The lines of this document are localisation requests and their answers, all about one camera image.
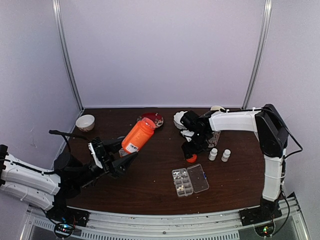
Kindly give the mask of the small white bottle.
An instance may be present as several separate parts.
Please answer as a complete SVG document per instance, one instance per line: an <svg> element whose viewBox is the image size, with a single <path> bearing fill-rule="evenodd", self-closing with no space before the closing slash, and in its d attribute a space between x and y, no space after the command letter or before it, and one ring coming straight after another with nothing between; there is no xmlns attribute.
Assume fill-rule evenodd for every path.
<svg viewBox="0 0 320 240"><path fill-rule="evenodd" d="M208 159L210 161L214 161L216 159L217 155L218 155L218 150L216 148L212 148L211 151L209 152Z"/></svg>
<svg viewBox="0 0 320 240"><path fill-rule="evenodd" d="M223 162L227 162L228 159L230 158L230 156L231 156L231 151L229 149L225 149L223 154L222 154L221 160Z"/></svg>

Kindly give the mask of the orange pill bottle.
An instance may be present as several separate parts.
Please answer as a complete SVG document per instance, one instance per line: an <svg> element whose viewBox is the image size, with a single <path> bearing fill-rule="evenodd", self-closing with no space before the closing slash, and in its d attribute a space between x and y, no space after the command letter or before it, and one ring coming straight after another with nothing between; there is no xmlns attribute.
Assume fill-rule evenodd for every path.
<svg viewBox="0 0 320 240"><path fill-rule="evenodd" d="M140 151L154 135L155 129L156 125L151 119L144 117L139 120L122 141L123 150L128 154Z"/></svg>

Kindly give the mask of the clear plastic pill organizer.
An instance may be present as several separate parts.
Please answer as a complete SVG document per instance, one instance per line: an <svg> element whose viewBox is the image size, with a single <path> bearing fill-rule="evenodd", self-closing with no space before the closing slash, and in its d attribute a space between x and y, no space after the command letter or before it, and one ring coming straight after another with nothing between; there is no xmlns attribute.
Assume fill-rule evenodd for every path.
<svg viewBox="0 0 320 240"><path fill-rule="evenodd" d="M186 170L187 177L174 179L172 175L172 171L180 170L180 169ZM173 183L175 186L175 191L178 197L188 197L192 194L197 194L197 193L206 191L210 188L206 173L204 172L201 164L198 163L198 164L189 166L188 168L179 168L174 170L171 171L171 176L172 176ZM183 194L179 194L177 192L177 187L181 185L184 185Z"/></svg>

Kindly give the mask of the grey lid vitamin bottle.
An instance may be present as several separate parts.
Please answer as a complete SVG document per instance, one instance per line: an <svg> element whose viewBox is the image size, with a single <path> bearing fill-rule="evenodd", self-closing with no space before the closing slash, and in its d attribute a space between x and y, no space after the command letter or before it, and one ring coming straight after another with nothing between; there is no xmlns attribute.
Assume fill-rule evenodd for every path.
<svg viewBox="0 0 320 240"><path fill-rule="evenodd" d="M123 140L124 138L125 138L125 136L120 136L120 137L118 137L118 139L120 139L120 140ZM123 158L123 157L125 157L125 156L128 155L128 153L127 153L123 148L121 148L121 149L118 151L118 154L119 154L119 157L120 157L120 158Z"/></svg>

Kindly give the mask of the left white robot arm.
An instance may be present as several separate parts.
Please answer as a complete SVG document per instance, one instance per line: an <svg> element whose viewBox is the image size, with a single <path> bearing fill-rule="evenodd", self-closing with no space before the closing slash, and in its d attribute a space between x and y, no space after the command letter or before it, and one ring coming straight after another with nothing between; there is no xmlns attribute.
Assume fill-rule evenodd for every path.
<svg viewBox="0 0 320 240"><path fill-rule="evenodd" d="M54 161L54 169L44 169L14 157L4 144L0 146L0 189L45 211L52 211L61 222L72 218L66 200L81 193L83 188L107 175L119 178L127 170L138 152L116 159L122 139L101 140L88 143L92 160L81 163L70 152L61 153Z"/></svg>

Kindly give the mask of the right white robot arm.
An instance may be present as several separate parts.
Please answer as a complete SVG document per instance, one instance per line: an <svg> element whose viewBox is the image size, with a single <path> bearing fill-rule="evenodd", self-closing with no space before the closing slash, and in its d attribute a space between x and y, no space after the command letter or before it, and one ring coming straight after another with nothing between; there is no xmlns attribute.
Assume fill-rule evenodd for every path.
<svg viewBox="0 0 320 240"><path fill-rule="evenodd" d="M250 110L219 107L204 114L180 111L173 121L185 139L181 148L187 161L218 149L216 159L205 165L217 201L228 208L259 204L261 221L276 212L289 133L272 104Z"/></svg>

